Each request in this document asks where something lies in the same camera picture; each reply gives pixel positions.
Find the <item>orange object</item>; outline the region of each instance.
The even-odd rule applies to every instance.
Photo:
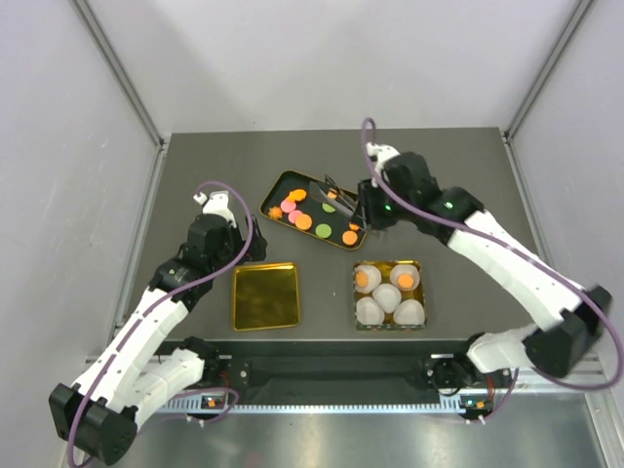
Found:
[[[308,214],[300,214],[296,217],[294,225],[302,231],[307,231],[312,227],[312,218]]]
[[[302,188],[297,188],[289,194],[288,200],[292,202],[302,202],[303,200],[305,200],[305,197],[307,197],[307,195],[308,194],[305,190],[303,190]]]
[[[369,275],[367,275],[364,271],[358,271],[355,274],[355,284],[360,288],[365,288],[369,285]]]
[[[284,215],[284,212],[280,207],[269,208],[269,217],[271,219],[281,219]]]
[[[404,290],[408,290],[413,287],[413,278],[411,275],[400,275],[399,278],[397,278],[397,283],[399,283],[399,286]]]
[[[355,231],[345,231],[342,234],[342,242],[347,246],[354,246],[358,242],[358,233]]]

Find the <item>green disc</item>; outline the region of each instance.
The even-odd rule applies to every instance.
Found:
[[[318,226],[316,226],[314,232],[321,239],[327,239],[332,234],[332,229],[328,224],[319,224]]]

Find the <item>gold tray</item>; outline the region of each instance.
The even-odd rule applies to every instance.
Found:
[[[239,266],[232,287],[232,328],[237,332],[295,327],[301,320],[294,263]]]
[[[401,291],[401,301],[407,299],[416,299],[418,302],[422,304],[422,307],[425,310],[425,323],[422,325],[397,325],[394,323],[394,315],[386,314],[386,318],[381,325],[362,325],[358,322],[356,315],[356,303],[362,297],[372,297],[372,293],[363,294],[361,292],[355,291],[355,269],[360,265],[373,265],[376,266],[381,272],[381,284],[390,284],[390,272],[392,268],[399,264],[405,265],[413,265],[418,270],[418,274],[420,275],[420,283],[418,287],[413,291]],[[360,261],[356,263],[353,267],[353,316],[355,318],[355,325],[358,330],[365,331],[375,331],[375,330],[418,330],[424,329],[427,324],[427,307],[425,305],[425,293],[422,288],[422,269],[420,268],[420,263],[415,260],[397,260],[397,261]]]

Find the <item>white wall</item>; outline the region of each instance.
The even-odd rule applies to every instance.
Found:
[[[109,330],[155,148],[69,2],[0,2],[2,466],[59,462],[48,408]]]
[[[163,134],[507,127],[570,0],[91,0]]]
[[[516,139],[557,266],[614,295],[624,335],[624,3],[596,2]],[[610,338],[601,343],[614,369]],[[624,383],[615,392],[624,415]]]

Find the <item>tray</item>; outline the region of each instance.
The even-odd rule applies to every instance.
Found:
[[[297,210],[301,210],[305,214],[312,217],[312,227],[310,227],[309,230],[303,231],[295,227],[294,224],[289,222],[287,214],[284,214],[279,219],[273,219],[269,216],[269,210],[272,207],[279,207],[282,201],[284,201],[293,190],[296,190],[297,188],[302,188],[307,192],[308,185],[311,181],[318,182],[320,180],[295,171],[283,172],[278,177],[277,181],[273,184],[273,188],[271,188],[271,190],[269,191],[268,195],[262,202],[262,205],[260,205],[260,212],[262,213],[262,215],[268,217],[269,219],[284,224],[291,229],[295,229],[299,232],[315,237],[316,239],[329,242],[330,244],[333,244],[337,247],[341,247],[349,251],[354,251],[358,249],[362,245],[362,241],[364,241],[364,238],[366,237],[366,232],[362,229],[356,231],[358,235],[357,242],[353,246],[345,245],[342,242],[342,234],[345,231],[350,230],[349,220],[338,212],[326,213],[323,210],[322,204],[315,200],[312,200],[309,195],[305,198],[303,202],[296,204]],[[353,199],[357,198],[357,195],[353,192],[350,192],[348,190],[344,190],[344,192],[347,195],[351,196]],[[331,235],[327,239],[319,237],[314,233],[315,228],[322,223],[328,224],[331,228]]]
[[[239,266],[232,282],[232,328],[237,332],[295,327],[301,320],[294,263]]]
[[[355,291],[355,269],[360,265],[373,265],[376,266],[381,272],[381,284],[390,284],[390,272],[392,268],[399,264],[407,264],[413,265],[418,270],[420,274],[420,284],[413,291],[401,291],[401,301],[407,299],[415,299],[422,304],[422,307],[425,310],[425,323],[422,325],[397,325],[394,323],[393,314],[386,314],[386,318],[381,325],[362,325],[358,322],[356,316],[356,308],[355,304],[362,297],[370,296],[372,297],[372,293],[363,294],[361,292]],[[420,263],[415,260],[397,260],[397,261],[360,261],[353,266],[353,317],[355,319],[356,328],[362,331],[375,331],[375,330],[418,330],[424,329],[427,325],[427,306],[425,304],[425,293],[422,288],[422,270],[420,268]]]

